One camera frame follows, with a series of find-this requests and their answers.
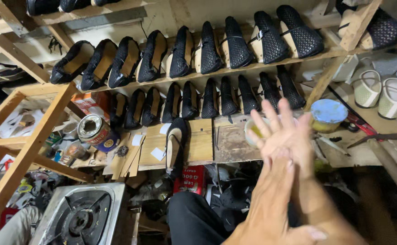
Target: wooden shelf frame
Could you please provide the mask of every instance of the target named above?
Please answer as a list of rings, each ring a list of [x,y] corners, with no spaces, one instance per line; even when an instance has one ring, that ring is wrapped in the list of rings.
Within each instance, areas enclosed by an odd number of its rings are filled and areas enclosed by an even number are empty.
[[[56,12],[30,17],[26,13],[26,4],[16,3],[15,0],[0,0],[0,34],[15,32],[17,36],[26,34],[39,26],[50,26],[103,14],[110,14],[122,10],[143,7],[157,3],[158,0],[122,0],[118,3],[109,3],[102,7],[88,6],[74,10],[71,13]]]
[[[44,86],[25,86],[13,91],[0,105],[1,125],[23,99],[29,96],[57,93],[31,136],[0,139],[0,160],[5,154],[16,156],[15,161],[0,180],[0,214],[32,164],[68,176],[77,181],[92,183],[93,176],[38,155],[38,151],[57,123],[59,115],[64,111],[65,107],[68,106],[71,97],[76,92],[78,92],[78,90],[74,82],[60,86],[50,84]]]

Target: shoe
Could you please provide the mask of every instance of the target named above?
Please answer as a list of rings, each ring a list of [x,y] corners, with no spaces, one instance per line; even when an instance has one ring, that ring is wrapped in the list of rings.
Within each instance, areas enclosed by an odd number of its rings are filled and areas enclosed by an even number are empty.
[[[239,111],[238,103],[236,102],[235,90],[226,76],[221,79],[220,94],[221,115],[231,115]]]
[[[1,88],[16,88],[38,83],[35,78],[16,65],[3,63],[0,63],[0,65],[6,68],[4,70],[0,70]],[[42,69],[44,68],[42,64],[38,64],[38,66]]]
[[[261,85],[259,86],[258,92],[261,93],[261,97],[263,96],[263,99],[268,100],[273,106],[274,110],[278,112],[280,93],[278,90],[277,81],[270,79],[265,72],[261,72],[259,77],[261,79]]]
[[[161,102],[159,90],[155,87],[151,87],[145,97],[141,125],[148,127],[158,118]]]
[[[388,78],[383,81],[378,113],[383,119],[393,120],[397,118],[397,78]]]
[[[248,49],[243,38],[243,33],[238,22],[229,16],[226,18],[224,39],[220,44],[224,60],[230,69],[246,66],[254,59],[253,53]]]
[[[176,118],[167,131],[165,172],[167,176],[175,180],[182,174],[185,162],[185,145],[189,137],[187,122],[183,118]]]
[[[109,73],[108,86],[122,87],[133,81],[140,59],[138,43],[131,37],[121,39]]]
[[[217,89],[215,82],[209,78],[206,82],[203,102],[201,104],[201,118],[209,119],[218,116]]]
[[[372,108],[379,100],[382,91],[382,82],[380,75],[375,70],[369,70],[368,67],[358,69],[352,79],[354,88],[355,104],[360,108]]]
[[[167,74],[170,78],[183,77],[191,72],[194,40],[188,27],[182,26],[177,32],[176,42],[167,59]]]
[[[181,105],[181,118],[191,120],[199,115],[197,106],[197,90],[194,85],[187,81],[183,86],[183,96]]]
[[[73,81],[87,69],[93,54],[94,46],[88,41],[75,43],[65,57],[53,67],[50,82],[62,84]]]
[[[97,45],[89,61],[87,69],[83,72],[80,88],[83,91],[96,89],[105,85],[112,63],[117,52],[117,45],[110,39],[105,39]]]
[[[305,106],[306,100],[295,88],[294,82],[283,64],[278,65],[278,79],[282,85],[283,96],[288,100],[291,109],[299,109]]]
[[[27,15],[37,16],[58,12],[60,0],[26,0]]]
[[[167,53],[167,39],[158,30],[147,38],[147,44],[138,64],[137,81],[153,81],[161,75],[161,65]]]
[[[350,7],[343,3],[342,0],[337,0],[336,9],[342,16],[341,24],[338,28],[338,35],[342,38],[347,31],[349,23],[360,21],[360,19],[358,16],[353,15],[357,7]],[[362,48],[373,50],[397,44],[397,20],[381,8],[378,8],[359,43]]]
[[[203,24],[201,39],[196,49],[196,72],[208,74],[223,67],[218,47],[218,38],[209,21]]]
[[[103,5],[105,5],[105,4],[108,4],[108,3],[118,3],[118,2],[120,2],[121,0],[91,0],[91,5],[92,6],[98,6],[98,7],[101,7],[101,6],[103,6]]]
[[[110,126],[113,130],[121,127],[124,123],[127,110],[127,97],[117,93],[111,97],[111,111],[109,113]]]
[[[169,87],[167,98],[162,106],[161,123],[171,123],[179,117],[180,87],[173,82]]]
[[[140,125],[141,112],[145,101],[145,93],[139,88],[130,98],[129,107],[124,119],[125,129],[134,129]]]
[[[254,14],[255,27],[248,42],[258,63],[270,64],[289,57],[286,43],[274,27],[271,17],[264,11]]]
[[[250,115],[251,110],[256,109],[256,111],[261,111],[261,106],[257,101],[253,90],[243,75],[238,77],[238,89],[241,92],[241,97],[243,99],[243,109],[245,115]]]
[[[289,5],[280,5],[276,10],[281,20],[281,36],[292,51],[293,58],[303,59],[324,50],[323,39],[305,25],[300,14]]]
[[[60,12],[70,13],[76,9],[82,9],[91,5],[91,0],[61,0]]]

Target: wooden board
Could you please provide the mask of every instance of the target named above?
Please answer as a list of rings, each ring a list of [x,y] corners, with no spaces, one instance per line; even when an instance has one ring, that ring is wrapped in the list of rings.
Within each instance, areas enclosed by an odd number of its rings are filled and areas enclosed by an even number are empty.
[[[38,82],[49,82],[49,73],[33,62],[32,59],[9,41],[4,34],[0,34],[0,53],[3,53],[8,59],[12,60]]]
[[[189,127],[191,129],[191,137],[187,141],[185,155],[187,162],[195,161],[212,161],[212,119],[191,120]],[[165,158],[158,161],[151,152],[157,147],[164,151],[166,135],[160,134],[159,131],[163,124],[148,127],[146,140],[142,145],[141,158],[139,166],[159,165],[165,168]]]
[[[52,25],[61,22],[66,22],[68,20],[78,20],[93,16],[98,16],[102,14],[109,14],[121,10],[146,6],[148,4],[154,3],[154,0],[122,0],[118,3],[106,4],[102,7],[88,6],[83,9],[74,10],[71,13],[61,13],[56,12],[52,14],[43,14],[39,16],[33,16],[35,22],[40,25]]]
[[[117,147],[121,147],[121,146],[128,146],[130,145],[130,143],[132,142],[132,139],[130,137],[130,133],[129,132],[124,132],[121,134],[121,141],[118,144]],[[113,180],[118,179],[121,169],[123,168],[123,164],[126,161],[126,158],[128,157],[129,152],[127,153],[127,155],[125,157],[119,157],[117,155],[114,155],[114,157],[112,158],[112,161],[110,163],[110,167],[111,169],[114,171],[114,174],[112,176]]]
[[[358,6],[353,15],[357,17],[354,20],[359,21],[350,22],[341,40],[341,47],[347,51],[351,51],[358,45],[359,40],[381,3],[382,0],[373,0],[369,4]]]
[[[130,168],[129,168],[129,177],[135,177],[135,176],[138,174],[138,165],[139,165],[139,163],[140,163],[141,150],[142,150],[142,147],[140,147],[138,153],[136,154],[136,157],[135,157],[134,161],[133,161],[132,164],[130,165]]]
[[[70,167],[78,168],[78,167],[106,166],[107,165],[106,159],[107,159],[106,153],[98,150],[95,153],[91,153],[90,157],[85,161],[76,159],[76,161],[74,161],[73,165],[71,165]]]
[[[145,140],[145,136],[143,136],[141,138],[139,146],[132,146],[132,139],[130,140],[130,144],[128,144],[129,153],[127,153],[123,168],[121,169],[121,173],[119,174],[121,177],[125,177],[127,175],[127,173],[129,172],[130,166],[136,159],[139,160],[140,156],[138,153],[140,152],[141,145],[142,145],[143,141]]]
[[[219,116],[214,121],[215,134],[218,134],[215,136],[215,162],[234,163],[260,160],[259,150],[256,146],[250,146],[245,137],[244,127],[251,116],[237,113],[231,115],[231,118],[233,123],[227,116]]]
[[[28,139],[29,136],[0,139],[0,146],[4,146],[9,149],[22,149]]]
[[[0,0],[0,17],[18,35],[26,34],[38,26],[26,14],[25,4],[15,0]]]

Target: gas stove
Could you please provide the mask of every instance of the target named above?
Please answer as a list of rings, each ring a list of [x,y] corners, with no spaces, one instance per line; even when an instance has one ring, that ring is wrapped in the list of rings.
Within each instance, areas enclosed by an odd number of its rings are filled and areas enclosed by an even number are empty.
[[[124,183],[56,188],[31,245],[109,245]]]

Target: metal can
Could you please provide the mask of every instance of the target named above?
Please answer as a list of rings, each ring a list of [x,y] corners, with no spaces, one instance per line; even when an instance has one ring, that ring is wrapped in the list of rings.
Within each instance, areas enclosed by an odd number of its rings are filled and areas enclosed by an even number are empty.
[[[82,142],[86,142],[102,152],[110,152],[120,142],[120,136],[97,114],[84,117],[77,125],[77,134]]]

